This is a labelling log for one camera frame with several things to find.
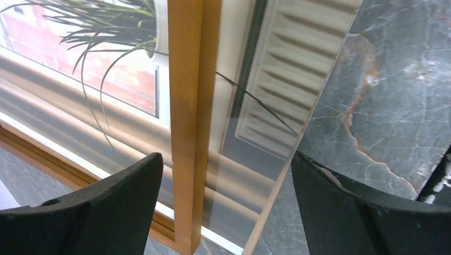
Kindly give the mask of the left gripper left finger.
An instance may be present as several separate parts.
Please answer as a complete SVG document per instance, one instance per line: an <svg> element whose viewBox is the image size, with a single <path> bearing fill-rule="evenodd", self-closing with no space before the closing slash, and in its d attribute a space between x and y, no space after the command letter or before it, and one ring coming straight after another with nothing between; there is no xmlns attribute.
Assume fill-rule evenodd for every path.
<svg viewBox="0 0 451 255"><path fill-rule="evenodd" d="M1 254L143 254L163 175L154 152L36 207L1 211Z"/></svg>

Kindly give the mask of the wooden picture frame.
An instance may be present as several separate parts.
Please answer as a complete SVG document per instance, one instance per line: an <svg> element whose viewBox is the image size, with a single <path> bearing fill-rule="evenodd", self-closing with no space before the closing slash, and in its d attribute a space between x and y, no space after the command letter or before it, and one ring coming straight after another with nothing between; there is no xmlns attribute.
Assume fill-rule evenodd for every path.
<svg viewBox="0 0 451 255"><path fill-rule="evenodd" d="M160 152L173 216L150 236L180 254L201 241L221 1L1 1L64 28L58 71L1 49L1 142L80 188Z"/></svg>

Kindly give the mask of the printed photo of plant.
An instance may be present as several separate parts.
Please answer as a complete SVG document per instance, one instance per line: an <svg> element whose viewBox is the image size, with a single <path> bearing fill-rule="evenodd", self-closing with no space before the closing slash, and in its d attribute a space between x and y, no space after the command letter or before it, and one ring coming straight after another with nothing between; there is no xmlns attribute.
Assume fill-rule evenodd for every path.
<svg viewBox="0 0 451 255"><path fill-rule="evenodd" d="M77 188L152 152L153 235L252 254L362 1L1 1L1 124Z"/></svg>

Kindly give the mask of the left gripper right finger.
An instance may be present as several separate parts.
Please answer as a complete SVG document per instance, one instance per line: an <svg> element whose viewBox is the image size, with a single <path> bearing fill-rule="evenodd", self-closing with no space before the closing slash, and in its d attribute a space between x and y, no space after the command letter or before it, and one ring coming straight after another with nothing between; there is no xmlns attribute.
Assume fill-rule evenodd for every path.
<svg viewBox="0 0 451 255"><path fill-rule="evenodd" d="M291 172L310 254L450 254L450 208L372 188L295 152Z"/></svg>

